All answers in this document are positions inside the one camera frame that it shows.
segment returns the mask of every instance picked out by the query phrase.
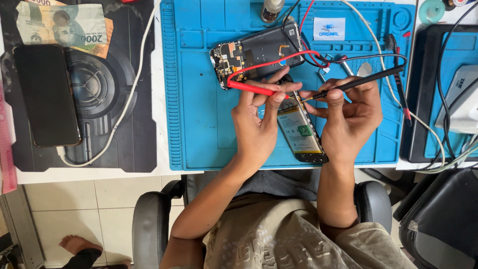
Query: hand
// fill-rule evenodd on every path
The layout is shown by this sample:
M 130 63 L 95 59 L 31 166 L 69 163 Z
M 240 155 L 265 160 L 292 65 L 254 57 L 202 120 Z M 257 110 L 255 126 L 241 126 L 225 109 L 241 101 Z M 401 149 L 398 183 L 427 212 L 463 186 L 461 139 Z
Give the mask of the hand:
M 319 88 L 319 92 L 359 78 L 331 78 Z M 311 90 L 299 92 L 302 98 L 309 98 L 317 93 Z M 312 115 L 327 118 L 322 131 L 322 146 L 331 164 L 353 165 L 360 149 L 380 125 L 382 108 L 376 81 L 348 89 L 345 94 L 352 103 L 344 100 L 341 90 L 333 89 L 325 98 L 317 99 L 326 102 L 328 108 L 316 108 L 308 103 L 305 103 L 305 108 Z
M 246 165 L 255 173 L 272 153 L 277 141 L 277 110 L 285 98 L 285 92 L 299 90 L 302 83 L 276 83 L 289 72 L 286 66 L 268 80 L 262 82 L 247 81 L 246 83 L 276 91 L 272 96 L 243 90 L 238 105 L 232 109 L 232 120 L 236 129 L 238 152 L 235 161 Z M 261 120 L 258 107 L 266 104 L 264 118 Z

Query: gray t-shirt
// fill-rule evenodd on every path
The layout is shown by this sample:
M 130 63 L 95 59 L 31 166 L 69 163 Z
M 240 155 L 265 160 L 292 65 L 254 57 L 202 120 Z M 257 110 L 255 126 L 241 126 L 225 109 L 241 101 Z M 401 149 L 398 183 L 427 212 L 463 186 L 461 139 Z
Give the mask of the gray t-shirt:
M 416 268 L 378 223 L 358 224 L 332 242 L 320 231 L 316 202 L 300 199 L 236 198 L 203 242 L 205 269 Z

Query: battery label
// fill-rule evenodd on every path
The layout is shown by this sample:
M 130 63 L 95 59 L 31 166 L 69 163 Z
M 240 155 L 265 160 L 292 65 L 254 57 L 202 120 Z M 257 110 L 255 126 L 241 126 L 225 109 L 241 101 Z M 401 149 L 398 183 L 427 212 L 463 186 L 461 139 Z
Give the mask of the battery label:
M 277 120 L 294 153 L 322 153 L 298 109 L 278 114 Z

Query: banknote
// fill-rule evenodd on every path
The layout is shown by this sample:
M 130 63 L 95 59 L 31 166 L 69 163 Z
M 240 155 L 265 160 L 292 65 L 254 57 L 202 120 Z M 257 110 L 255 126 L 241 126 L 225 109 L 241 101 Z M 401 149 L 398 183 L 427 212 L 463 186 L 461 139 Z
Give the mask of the banknote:
M 42 6 L 20 1 L 17 11 L 17 27 L 24 44 L 80 47 L 107 43 L 101 4 Z
M 66 4 L 56 1 L 56 0 L 26 0 L 27 2 L 35 3 L 43 6 L 66 6 Z M 107 33 L 107 42 L 106 44 L 95 44 L 95 45 L 83 45 L 80 47 L 72 46 L 74 48 L 101 58 L 105 58 L 108 55 L 109 43 L 111 41 L 111 35 L 113 34 L 113 20 L 105 18 L 106 23 L 106 33 Z

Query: black smartphone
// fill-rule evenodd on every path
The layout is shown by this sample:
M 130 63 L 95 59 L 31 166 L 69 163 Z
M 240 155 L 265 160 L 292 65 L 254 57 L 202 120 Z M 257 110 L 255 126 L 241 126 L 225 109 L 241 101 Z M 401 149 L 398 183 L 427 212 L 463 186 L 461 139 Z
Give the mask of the black smartphone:
M 277 84 L 293 82 L 291 75 L 285 74 Z M 307 163 L 326 163 L 327 155 L 320 144 L 309 114 L 299 101 L 297 91 L 288 92 L 290 98 L 282 101 L 277 111 L 277 122 L 297 160 Z
M 285 34 L 293 40 L 299 50 L 302 50 L 299 27 L 296 22 L 287 22 L 285 33 L 282 26 L 276 26 L 233 42 L 217 44 L 211 49 L 209 56 L 221 89 L 230 89 L 226 81 L 229 75 L 236 71 L 264 62 L 272 62 L 295 53 L 295 48 Z M 304 61 L 304 58 L 299 55 L 277 64 L 240 73 L 232 80 L 245 82 L 247 79 L 261 79 L 274 74 L 285 65 L 293 68 L 303 64 Z
M 13 49 L 25 108 L 37 147 L 81 142 L 73 88 L 60 45 L 23 45 Z

